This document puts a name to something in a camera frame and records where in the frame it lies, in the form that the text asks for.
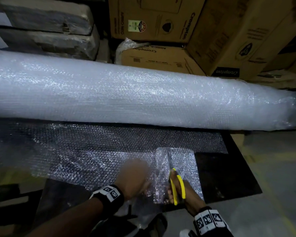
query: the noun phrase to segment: bubble wrap sheet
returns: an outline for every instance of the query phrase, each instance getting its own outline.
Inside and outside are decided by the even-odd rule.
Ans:
[[[228,153],[219,132],[204,132],[184,128],[164,128],[142,125],[42,123],[31,120],[0,119],[0,164],[30,169],[35,176],[48,177],[88,190],[115,181],[127,159],[140,158],[150,166],[152,185],[147,195],[155,191],[156,203],[162,203],[168,183],[169,161],[162,167],[155,163],[160,148],[189,149],[186,155],[173,154],[173,164],[190,183],[198,181],[194,155],[190,152]],[[156,179],[155,170],[165,173]],[[192,185],[200,194],[200,185]]]
[[[0,117],[271,131],[296,126],[296,92],[0,51]]]

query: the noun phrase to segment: yellow floor line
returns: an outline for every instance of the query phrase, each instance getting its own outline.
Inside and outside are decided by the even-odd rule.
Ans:
[[[260,186],[262,188],[263,193],[266,195],[267,198],[269,198],[271,203],[274,205],[274,208],[279,212],[279,214],[281,215],[282,220],[283,220],[284,224],[286,225],[286,227],[296,237],[296,228],[295,228],[294,224],[285,215],[282,204],[277,199],[276,195],[272,191],[272,188],[269,186],[269,184],[265,180],[263,174],[257,168],[254,168],[254,173],[256,174],[256,176],[258,178],[258,182],[259,182],[259,184],[260,184]]]

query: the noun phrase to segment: gray floor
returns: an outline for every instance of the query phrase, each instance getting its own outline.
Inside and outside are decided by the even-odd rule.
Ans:
[[[244,139],[241,152],[263,191],[214,203],[235,237],[296,237],[296,131],[255,132]],[[194,229],[185,211],[168,212],[165,237]]]

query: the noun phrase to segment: bubble wrap roll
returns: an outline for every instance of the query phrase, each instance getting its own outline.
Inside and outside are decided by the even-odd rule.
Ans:
[[[0,117],[271,131],[296,126],[296,92],[0,51]]]

